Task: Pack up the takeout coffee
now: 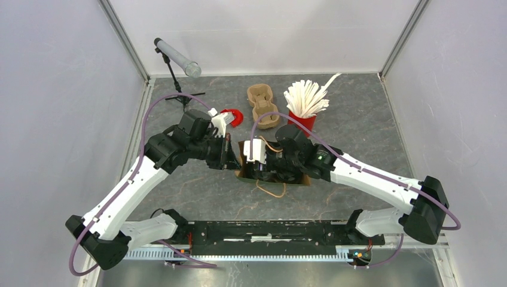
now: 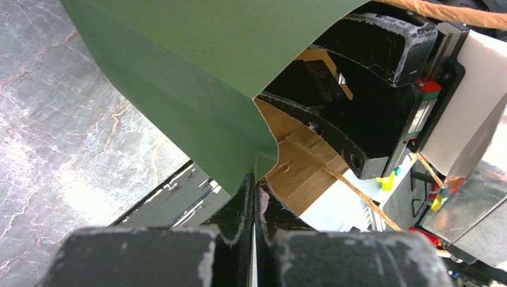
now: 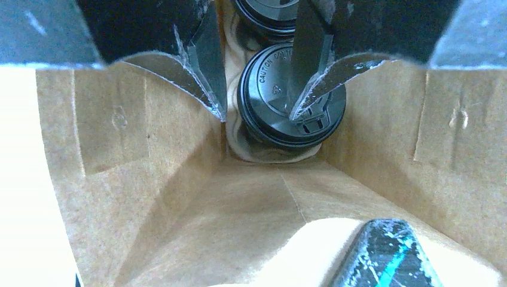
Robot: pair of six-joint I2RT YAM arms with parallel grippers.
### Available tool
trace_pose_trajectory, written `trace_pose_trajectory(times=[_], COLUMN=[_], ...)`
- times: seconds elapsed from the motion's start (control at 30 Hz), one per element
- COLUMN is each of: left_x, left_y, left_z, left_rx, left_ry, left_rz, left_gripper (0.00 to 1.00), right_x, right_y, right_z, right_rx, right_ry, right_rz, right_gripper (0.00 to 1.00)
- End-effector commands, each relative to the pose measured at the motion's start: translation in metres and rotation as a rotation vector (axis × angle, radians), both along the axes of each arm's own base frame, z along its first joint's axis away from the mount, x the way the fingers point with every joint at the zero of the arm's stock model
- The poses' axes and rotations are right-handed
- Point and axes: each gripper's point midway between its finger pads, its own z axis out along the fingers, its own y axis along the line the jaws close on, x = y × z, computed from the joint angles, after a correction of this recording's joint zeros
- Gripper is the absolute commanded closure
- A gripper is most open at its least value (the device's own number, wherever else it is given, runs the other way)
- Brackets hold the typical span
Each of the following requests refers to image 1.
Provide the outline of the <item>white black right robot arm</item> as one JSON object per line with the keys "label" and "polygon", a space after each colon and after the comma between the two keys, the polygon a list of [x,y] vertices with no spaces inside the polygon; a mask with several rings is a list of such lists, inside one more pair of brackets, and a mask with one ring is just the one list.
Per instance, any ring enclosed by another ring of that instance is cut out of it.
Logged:
{"label": "white black right robot arm", "polygon": [[434,245],[445,229],[449,203],[439,179],[427,176],[419,181],[370,166],[340,149],[313,143],[293,124],[281,127],[275,142],[260,137],[248,139],[243,154],[262,175],[306,175],[347,185],[390,204],[388,209],[358,209],[352,213],[345,235],[353,244],[385,233],[404,233]]}

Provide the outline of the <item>brown paper bag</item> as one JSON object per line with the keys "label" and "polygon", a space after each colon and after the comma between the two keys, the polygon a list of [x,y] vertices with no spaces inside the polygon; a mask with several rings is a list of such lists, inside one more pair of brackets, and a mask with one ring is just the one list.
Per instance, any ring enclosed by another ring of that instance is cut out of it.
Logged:
{"label": "brown paper bag", "polygon": [[289,173],[289,182],[264,182],[255,179],[255,163],[247,162],[245,156],[243,155],[243,144],[245,141],[240,141],[239,145],[239,162],[241,164],[241,169],[235,171],[235,175],[238,180],[246,183],[255,184],[261,190],[266,191],[264,188],[265,185],[282,185],[283,191],[282,193],[286,193],[286,187],[288,185],[302,185],[309,186],[310,185],[310,177],[300,171],[299,167],[295,166],[293,161],[290,159],[290,156],[295,155],[296,150],[300,150],[301,152],[309,151],[312,149],[312,142],[307,138],[301,138],[297,141],[292,141],[289,139],[283,139],[281,142],[272,142],[265,141],[265,139],[261,136],[259,137],[266,144],[266,156],[268,154],[275,154],[281,152],[284,156],[287,157],[287,170]]}

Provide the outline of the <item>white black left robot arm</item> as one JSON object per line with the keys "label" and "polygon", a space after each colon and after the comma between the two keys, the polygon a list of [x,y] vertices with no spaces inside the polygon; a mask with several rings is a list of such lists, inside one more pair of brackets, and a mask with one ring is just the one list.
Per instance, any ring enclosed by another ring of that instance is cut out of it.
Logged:
{"label": "white black left robot arm", "polygon": [[128,251],[158,240],[182,243],[188,235],[183,219],[164,211],[151,219],[128,224],[127,218],[159,183],[188,160],[202,160],[210,169],[239,170],[227,125],[231,113],[191,109],[178,124],[151,136],[140,156],[115,188],[83,216],[70,216],[65,226],[103,270],[116,266]]}

